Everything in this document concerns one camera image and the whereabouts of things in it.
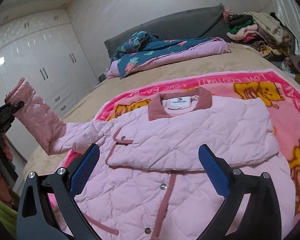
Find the pink quilted jacket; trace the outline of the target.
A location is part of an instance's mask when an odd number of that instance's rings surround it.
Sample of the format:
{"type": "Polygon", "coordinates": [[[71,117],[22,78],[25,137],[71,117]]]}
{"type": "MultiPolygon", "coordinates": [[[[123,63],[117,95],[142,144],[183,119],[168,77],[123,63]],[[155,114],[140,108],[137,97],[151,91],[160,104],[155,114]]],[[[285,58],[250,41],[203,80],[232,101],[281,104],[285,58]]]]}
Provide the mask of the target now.
{"type": "Polygon", "coordinates": [[[215,96],[197,87],[157,94],[113,120],[85,124],[63,122],[25,79],[5,100],[24,102],[15,116],[49,155],[100,147],[75,200],[103,239],[197,238],[223,200],[199,161],[203,144],[246,174],[268,172],[282,235],[293,227],[295,186],[261,99],[215,96]]]}

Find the pile of assorted clothes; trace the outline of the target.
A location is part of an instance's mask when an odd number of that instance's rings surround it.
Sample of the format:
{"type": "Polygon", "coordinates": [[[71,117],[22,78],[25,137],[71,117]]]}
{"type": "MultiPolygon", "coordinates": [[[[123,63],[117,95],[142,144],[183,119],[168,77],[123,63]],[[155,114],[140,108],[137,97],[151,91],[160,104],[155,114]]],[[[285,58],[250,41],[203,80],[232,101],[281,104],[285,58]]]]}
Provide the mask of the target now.
{"type": "Polygon", "coordinates": [[[295,52],[297,40],[273,12],[236,14],[226,8],[223,18],[229,27],[226,35],[232,42],[254,48],[300,84],[300,56],[295,52]]]}

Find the tan bed cover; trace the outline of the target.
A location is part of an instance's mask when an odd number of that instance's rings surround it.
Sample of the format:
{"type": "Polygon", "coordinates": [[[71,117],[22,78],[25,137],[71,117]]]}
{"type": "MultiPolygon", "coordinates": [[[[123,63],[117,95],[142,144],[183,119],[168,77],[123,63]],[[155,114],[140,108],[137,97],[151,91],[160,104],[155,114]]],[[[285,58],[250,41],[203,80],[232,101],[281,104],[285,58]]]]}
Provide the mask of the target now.
{"type": "Polygon", "coordinates": [[[215,72],[265,70],[272,68],[300,91],[300,85],[293,78],[261,57],[253,49],[247,49],[242,45],[231,43],[228,47],[231,51],[227,54],[178,62],[138,72],[124,79],[116,77],[103,81],[62,119],[65,122],[89,122],[93,120],[106,102],[126,91],[159,81],[215,72]]]}

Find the white wardrobe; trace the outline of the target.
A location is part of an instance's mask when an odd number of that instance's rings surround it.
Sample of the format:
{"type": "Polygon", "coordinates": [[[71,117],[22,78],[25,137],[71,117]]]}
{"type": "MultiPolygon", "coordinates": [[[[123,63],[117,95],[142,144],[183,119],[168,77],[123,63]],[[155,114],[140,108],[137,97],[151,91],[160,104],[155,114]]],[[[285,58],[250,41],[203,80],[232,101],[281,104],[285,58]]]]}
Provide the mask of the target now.
{"type": "Polygon", "coordinates": [[[0,106],[21,77],[59,116],[98,84],[64,9],[35,13],[0,27],[0,106]]]}

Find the pink cartoon bear blanket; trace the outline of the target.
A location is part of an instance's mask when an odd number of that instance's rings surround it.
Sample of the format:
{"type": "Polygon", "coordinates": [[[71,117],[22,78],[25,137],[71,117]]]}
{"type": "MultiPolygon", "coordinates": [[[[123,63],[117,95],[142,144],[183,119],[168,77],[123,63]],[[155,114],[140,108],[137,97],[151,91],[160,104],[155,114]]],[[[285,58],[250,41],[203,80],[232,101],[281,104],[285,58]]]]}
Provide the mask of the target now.
{"type": "Polygon", "coordinates": [[[212,73],[153,83],[114,98],[94,121],[113,120],[149,104],[157,94],[181,93],[197,87],[215,96],[264,102],[295,186],[294,226],[300,219],[300,93],[275,71],[212,73]]]}

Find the blue floral pink quilt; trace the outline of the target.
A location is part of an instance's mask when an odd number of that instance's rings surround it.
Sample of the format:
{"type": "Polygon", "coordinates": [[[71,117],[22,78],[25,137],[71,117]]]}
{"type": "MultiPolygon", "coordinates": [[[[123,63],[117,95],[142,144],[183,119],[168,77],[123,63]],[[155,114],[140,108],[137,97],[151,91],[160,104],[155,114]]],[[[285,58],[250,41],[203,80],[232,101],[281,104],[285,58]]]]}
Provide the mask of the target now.
{"type": "Polygon", "coordinates": [[[110,58],[106,79],[121,79],[160,66],[230,53],[220,37],[160,40],[145,31],[134,33],[110,58]]]}

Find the dark grey headboard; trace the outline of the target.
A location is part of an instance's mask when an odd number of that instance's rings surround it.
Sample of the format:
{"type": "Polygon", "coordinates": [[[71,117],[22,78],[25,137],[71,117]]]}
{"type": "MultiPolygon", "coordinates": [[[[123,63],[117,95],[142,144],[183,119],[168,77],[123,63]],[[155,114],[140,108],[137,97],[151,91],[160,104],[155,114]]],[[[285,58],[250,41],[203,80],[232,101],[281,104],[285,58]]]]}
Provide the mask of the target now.
{"type": "Polygon", "coordinates": [[[162,16],[105,40],[104,45],[111,58],[116,49],[138,31],[145,31],[161,40],[220,37],[230,42],[230,38],[226,35],[229,28],[223,18],[223,11],[224,5],[220,4],[162,16]]]}

